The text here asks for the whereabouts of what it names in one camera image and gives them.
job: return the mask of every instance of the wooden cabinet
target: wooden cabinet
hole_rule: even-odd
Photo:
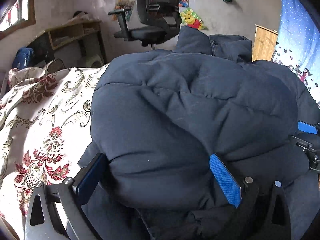
[[[253,46],[252,61],[265,59],[270,61],[275,51],[278,33],[256,25],[256,35]]]

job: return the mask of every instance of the blue textured pad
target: blue textured pad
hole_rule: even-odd
[[[241,187],[216,154],[210,156],[210,169],[228,202],[237,208],[241,202]]]
[[[305,122],[298,122],[298,130],[307,132],[307,133],[314,133],[317,134],[318,130],[311,124],[307,124]]]

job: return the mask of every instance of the blue bag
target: blue bag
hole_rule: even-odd
[[[12,68],[22,70],[28,67],[30,59],[34,56],[33,49],[22,47],[18,49],[17,55],[12,63]]]

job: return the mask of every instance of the blue wallpaper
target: blue wallpaper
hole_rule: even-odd
[[[282,0],[273,62],[290,68],[320,106],[320,34],[298,0]]]

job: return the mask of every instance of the cartoon girl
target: cartoon girl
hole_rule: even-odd
[[[312,76],[312,74],[310,74],[310,71],[307,68],[304,69],[302,75],[299,74],[299,78],[300,78],[301,82],[303,82],[305,84],[305,86],[309,85],[309,83],[307,82],[307,75],[308,75],[308,77]]]

